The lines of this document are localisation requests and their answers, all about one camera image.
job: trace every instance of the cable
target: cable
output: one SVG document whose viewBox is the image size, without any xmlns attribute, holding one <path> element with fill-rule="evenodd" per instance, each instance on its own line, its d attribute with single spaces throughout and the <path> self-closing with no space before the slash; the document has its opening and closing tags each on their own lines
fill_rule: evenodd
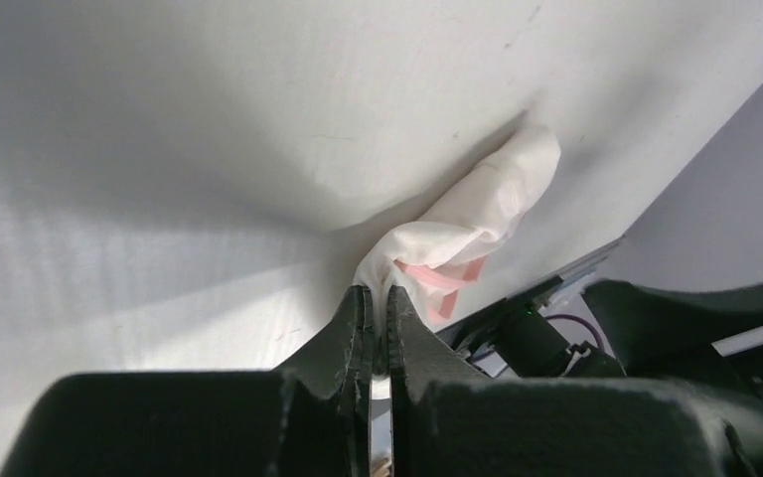
<svg viewBox="0 0 763 477">
<path fill-rule="evenodd" d="M 601 334 L 598 333 L 598 330 L 596 330 L 595 327 L 592 326 L 592 323 L 589 323 L 583 318 L 579 316 L 575 316 L 575 315 L 559 314 L 559 315 L 551 315 L 551 316 L 545 317 L 545 321 L 555 321 L 555 320 L 566 320 L 566 321 L 573 321 L 575 323 L 580 323 L 581 325 L 583 325 L 584 328 L 586 328 L 586 331 L 592 334 L 592 338 L 595 340 L 595 346 L 598 347 L 599 350 L 604 351 L 604 338 L 602 338 Z"/>
</svg>

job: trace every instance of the white cloth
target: white cloth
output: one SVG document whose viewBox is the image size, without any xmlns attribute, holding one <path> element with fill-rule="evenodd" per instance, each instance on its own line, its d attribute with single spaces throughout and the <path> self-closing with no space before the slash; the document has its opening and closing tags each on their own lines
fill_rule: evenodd
<svg viewBox="0 0 763 477">
<path fill-rule="evenodd" d="M 376 330 L 385 349 L 387 295 L 404 287 L 420 318 L 448 318 L 457 288 L 477 278 L 481 261 L 514 232 L 556 170 L 560 148 L 551 131 L 525 125 L 501 149 L 480 161 L 414 222 L 388 232 L 359 264 L 355 283 L 373 297 Z M 374 386 L 373 398 L 389 396 Z"/>
</svg>

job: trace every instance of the folded cloth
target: folded cloth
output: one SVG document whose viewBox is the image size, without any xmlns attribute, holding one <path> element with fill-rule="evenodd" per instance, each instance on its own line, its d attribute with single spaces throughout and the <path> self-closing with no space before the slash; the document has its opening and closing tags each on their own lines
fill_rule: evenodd
<svg viewBox="0 0 763 477">
<path fill-rule="evenodd" d="M 484 260 L 514 232 L 557 167 L 560 147 L 544 126 L 524 125 L 481 160 L 422 217 L 388 232 L 361 261 L 354 282 L 371 291 L 376 330 L 386 350 L 384 311 L 394 285 L 404 287 L 420 319 L 451 317 L 458 290 L 475 281 Z M 384 359 L 375 373 L 386 373 Z M 389 389 L 374 386 L 380 394 Z"/>
</svg>

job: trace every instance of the scratch mark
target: scratch mark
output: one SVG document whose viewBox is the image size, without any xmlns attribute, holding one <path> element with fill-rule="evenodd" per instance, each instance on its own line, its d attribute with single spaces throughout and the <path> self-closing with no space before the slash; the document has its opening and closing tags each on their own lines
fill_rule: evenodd
<svg viewBox="0 0 763 477">
<path fill-rule="evenodd" d="M 542 5 L 536 5 L 536 8 L 534 8 L 534 12 L 531 13 L 531 15 L 528 17 L 528 23 L 532 22 L 534 18 L 536 18 L 536 15 L 539 13 L 539 10 L 542 10 Z"/>
<path fill-rule="evenodd" d="M 286 337 L 288 335 L 293 335 L 294 333 L 297 333 L 297 332 L 300 332 L 300 331 L 302 331 L 302 326 L 299 327 L 299 328 L 295 328 L 295 329 L 293 329 L 293 330 L 291 330 L 291 331 L 289 331 L 287 333 L 282 333 L 281 335 L 277 336 L 276 339 L 273 340 L 273 341 L 281 341 L 282 338 L 284 338 L 284 337 Z"/>
<path fill-rule="evenodd" d="M 309 136 L 311 138 L 323 138 L 323 139 L 332 139 L 335 141 L 354 141 L 355 137 L 351 136 L 331 136 L 329 134 L 313 134 Z"/>
</svg>

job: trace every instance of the gray wall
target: gray wall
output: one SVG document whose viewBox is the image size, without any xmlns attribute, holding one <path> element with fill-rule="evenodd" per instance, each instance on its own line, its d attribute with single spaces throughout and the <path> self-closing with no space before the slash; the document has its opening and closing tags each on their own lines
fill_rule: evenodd
<svg viewBox="0 0 763 477">
<path fill-rule="evenodd" d="M 683 290 L 763 280 L 763 85 L 633 224 L 599 271 Z"/>
</svg>

